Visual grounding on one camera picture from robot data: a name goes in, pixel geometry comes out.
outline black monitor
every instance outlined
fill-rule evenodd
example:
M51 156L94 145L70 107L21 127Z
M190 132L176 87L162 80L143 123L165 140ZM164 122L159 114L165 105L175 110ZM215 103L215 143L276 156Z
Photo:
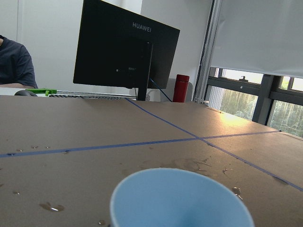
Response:
M166 88L180 31L101 0L84 0L73 83Z

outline white window shade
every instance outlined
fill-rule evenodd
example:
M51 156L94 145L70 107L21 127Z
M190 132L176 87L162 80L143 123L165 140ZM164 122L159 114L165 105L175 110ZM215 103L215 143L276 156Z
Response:
M222 1L211 66L303 78L303 1Z

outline green object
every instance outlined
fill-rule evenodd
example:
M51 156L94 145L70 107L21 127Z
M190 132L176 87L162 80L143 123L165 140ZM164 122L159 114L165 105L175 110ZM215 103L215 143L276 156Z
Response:
M35 94L43 94L45 93L45 96L48 96L49 94L56 94L56 89L49 89L49 88L35 88L35 89L26 89L28 91L32 91Z

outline blue bowl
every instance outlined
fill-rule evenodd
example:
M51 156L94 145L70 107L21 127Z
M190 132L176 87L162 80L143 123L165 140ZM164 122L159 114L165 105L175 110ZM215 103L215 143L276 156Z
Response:
M253 227L243 202L197 173L155 168L134 173L115 188L112 227Z

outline shirt sleeve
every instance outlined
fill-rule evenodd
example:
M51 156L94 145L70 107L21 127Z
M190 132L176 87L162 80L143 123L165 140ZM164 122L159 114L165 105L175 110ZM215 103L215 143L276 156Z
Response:
M20 83L25 86L32 86L34 88L37 88L32 58L25 46L21 46L19 51L18 59L16 62L15 81L16 83Z

